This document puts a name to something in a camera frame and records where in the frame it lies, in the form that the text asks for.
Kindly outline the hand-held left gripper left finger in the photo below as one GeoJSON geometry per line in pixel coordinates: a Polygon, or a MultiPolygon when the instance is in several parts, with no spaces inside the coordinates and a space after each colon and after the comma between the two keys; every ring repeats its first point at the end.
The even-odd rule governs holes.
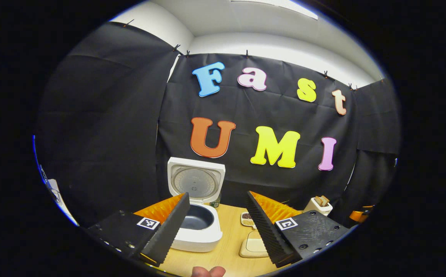
{"type": "Polygon", "coordinates": [[[184,193],[164,222],[153,216],[119,210],[87,228],[87,233],[125,259],[158,267],[164,262],[189,209],[190,197],[184,193]]]}

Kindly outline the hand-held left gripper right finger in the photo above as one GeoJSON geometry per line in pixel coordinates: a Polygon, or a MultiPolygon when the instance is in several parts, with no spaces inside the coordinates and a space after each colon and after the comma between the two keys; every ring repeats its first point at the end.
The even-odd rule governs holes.
{"type": "Polygon", "coordinates": [[[310,260],[351,232],[317,210],[298,212],[252,191],[247,197],[246,208],[277,268],[310,260]]]}

